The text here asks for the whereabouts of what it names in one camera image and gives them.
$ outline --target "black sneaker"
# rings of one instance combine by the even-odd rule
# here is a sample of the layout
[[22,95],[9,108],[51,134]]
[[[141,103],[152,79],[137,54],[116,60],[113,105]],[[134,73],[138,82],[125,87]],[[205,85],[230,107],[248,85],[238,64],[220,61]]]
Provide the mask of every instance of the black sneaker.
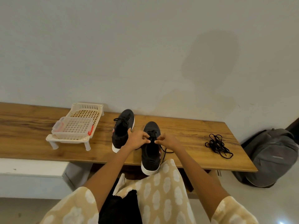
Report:
[[128,140],[128,129],[132,130],[134,127],[134,113],[132,110],[126,109],[114,121],[116,123],[112,131],[112,150],[117,153]]
[[159,171],[161,161],[161,150],[158,144],[155,144],[157,137],[161,135],[160,129],[155,122],[148,122],[144,129],[150,137],[148,144],[141,146],[141,170],[146,175],[152,175]]

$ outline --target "white wall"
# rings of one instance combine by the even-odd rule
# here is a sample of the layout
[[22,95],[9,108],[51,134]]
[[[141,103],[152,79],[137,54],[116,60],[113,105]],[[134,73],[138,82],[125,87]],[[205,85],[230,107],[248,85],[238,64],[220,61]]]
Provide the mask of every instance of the white wall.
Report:
[[0,0],[0,101],[225,121],[299,117],[299,0]]

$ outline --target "wood grain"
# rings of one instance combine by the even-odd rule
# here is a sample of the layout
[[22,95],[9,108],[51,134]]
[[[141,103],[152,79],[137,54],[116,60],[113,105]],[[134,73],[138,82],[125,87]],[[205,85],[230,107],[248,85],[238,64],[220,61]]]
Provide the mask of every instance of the wood grain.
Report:
[[[111,149],[113,119],[119,114],[105,112],[101,117],[95,134],[90,139],[90,151],[85,150],[84,144],[63,143],[58,143],[59,148],[53,150],[45,139],[55,122],[68,112],[67,108],[0,103],[0,158],[93,163],[106,163],[110,160],[115,155]],[[155,121],[161,132],[175,134],[187,152],[204,169],[257,171],[223,122],[135,115],[133,130],[143,129],[149,121]],[[204,146],[209,141],[210,133],[223,136],[225,146],[234,153],[232,159],[224,159]],[[174,159],[177,167],[182,167],[175,154],[166,154],[165,159]],[[141,149],[132,152],[125,164],[140,165]]]

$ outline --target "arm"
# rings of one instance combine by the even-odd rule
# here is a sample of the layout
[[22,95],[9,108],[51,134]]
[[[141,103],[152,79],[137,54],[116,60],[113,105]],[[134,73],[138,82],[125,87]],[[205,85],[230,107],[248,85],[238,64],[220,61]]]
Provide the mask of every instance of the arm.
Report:
[[100,211],[125,160],[128,155],[135,149],[140,148],[144,143],[150,143],[149,135],[143,131],[131,132],[128,130],[129,138],[121,150],[108,161],[101,169],[99,169],[85,184],[97,203],[97,208]]
[[162,134],[155,143],[165,146],[177,155],[207,216],[211,220],[219,203],[229,194],[186,152],[174,135]]

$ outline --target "floor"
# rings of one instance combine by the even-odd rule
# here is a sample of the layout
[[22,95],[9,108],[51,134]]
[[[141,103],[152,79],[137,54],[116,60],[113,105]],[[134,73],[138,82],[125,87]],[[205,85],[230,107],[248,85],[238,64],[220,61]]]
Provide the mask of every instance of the floor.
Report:
[[[222,171],[222,186],[259,220],[260,224],[295,224],[299,220],[299,162],[272,188],[252,188]],[[37,224],[57,200],[0,198],[0,223]],[[199,200],[190,200],[197,224],[210,223]]]

